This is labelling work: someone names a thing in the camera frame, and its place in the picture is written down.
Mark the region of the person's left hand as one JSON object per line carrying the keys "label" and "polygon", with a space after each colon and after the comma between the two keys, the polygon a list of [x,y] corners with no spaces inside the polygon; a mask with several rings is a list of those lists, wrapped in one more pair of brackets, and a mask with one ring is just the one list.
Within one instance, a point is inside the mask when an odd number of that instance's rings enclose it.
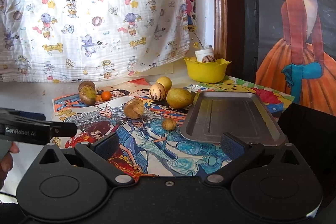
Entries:
{"label": "person's left hand", "polygon": [[13,168],[13,157],[12,154],[19,153],[19,147],[16,143],[12,142],[9,152],[1,160],[1,170],[0,170],[0,189],[2,189],[5,184],[5,179],[7,178],[8,173]]}

